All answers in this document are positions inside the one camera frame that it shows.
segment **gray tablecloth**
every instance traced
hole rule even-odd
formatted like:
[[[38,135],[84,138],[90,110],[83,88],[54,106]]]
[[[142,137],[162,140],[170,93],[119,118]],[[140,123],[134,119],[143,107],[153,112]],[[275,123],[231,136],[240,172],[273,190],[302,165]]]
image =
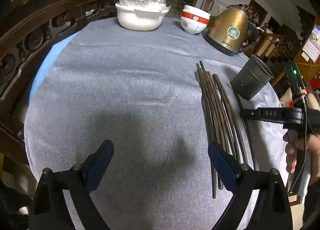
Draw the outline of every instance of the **gray tablecloth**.
[[[83,162],[110,139],[115,154],[91,198],[111,229],[212,229],[232,194],[218,190],[212,198],[199,60],[220,76],[238,114],[229,81],[247,61],[244,54],[224,55],[175,19],[165,18],[150,32],[126,30],[116,18],[88,24],[57,57],[30,103],[24,133],[36,179],[44,167],[60,171]],[[278,107],[279,101],[268,84],[243,105]],[[286,181],[282,126],[249,123],[258,169],[276,167]],[[246,150],[252,166],[247,144]],[[256,198],[255,191],[239,229]]]

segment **gold kettle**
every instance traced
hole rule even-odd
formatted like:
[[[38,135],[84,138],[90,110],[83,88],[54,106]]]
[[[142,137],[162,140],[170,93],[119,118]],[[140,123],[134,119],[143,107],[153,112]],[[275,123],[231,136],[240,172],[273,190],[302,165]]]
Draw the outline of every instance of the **gold kettle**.
[[[248,17],[249,13],[242,4],[229,5],[210,25],[205,36],[206,41],[229,56],[250,49],[258,39],[258,30],[249,22]],[[253,41],[241,48],[248,29],[253,32]]]

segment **chair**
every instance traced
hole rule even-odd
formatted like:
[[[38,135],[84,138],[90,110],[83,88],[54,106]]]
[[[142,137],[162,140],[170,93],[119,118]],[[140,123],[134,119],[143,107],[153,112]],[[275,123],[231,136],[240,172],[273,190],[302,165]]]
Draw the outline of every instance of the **chair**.
[[[214,0],[203,0],[200,9],[209,12],[212,10]]]
[[[13,0],[0,17],[0,153],[28,164],[17,104],[52,45],[116,16],[118,0]]]

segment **cable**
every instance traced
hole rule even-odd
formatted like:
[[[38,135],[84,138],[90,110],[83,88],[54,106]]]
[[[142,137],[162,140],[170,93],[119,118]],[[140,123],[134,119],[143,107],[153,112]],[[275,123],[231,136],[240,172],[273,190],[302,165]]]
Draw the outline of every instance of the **cable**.
[[[308,124],[308,118],[307,118],[307,107],[306,107],[305,99],[303,99],[302,103],[303,103],[303,111],[304,111],[304,117],[305,117],[304,120],[305,120],[305,123],[306,123],[305,132],[304,132],[304,158],[303,158],[302,167],[301,167],[301,169],[300,169],[295,181],[290,186],[290,189],[288,191],[288,196],[290,195],[294,185],[297,183],[297,180],[300,177],[301,172],[303,171],[304,164],[306,162],[306,156],[307,156],[307,124]]]

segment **stacked bowls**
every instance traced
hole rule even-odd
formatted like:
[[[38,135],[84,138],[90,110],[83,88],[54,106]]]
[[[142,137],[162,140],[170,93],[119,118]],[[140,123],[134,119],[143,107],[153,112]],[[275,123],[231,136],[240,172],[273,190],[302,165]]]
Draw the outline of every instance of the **stacked bowls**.
[[[190,5],[184,6],[180,17],[181,26],[190,34],[202,32],[207,27],[209,20],[209,13]]]

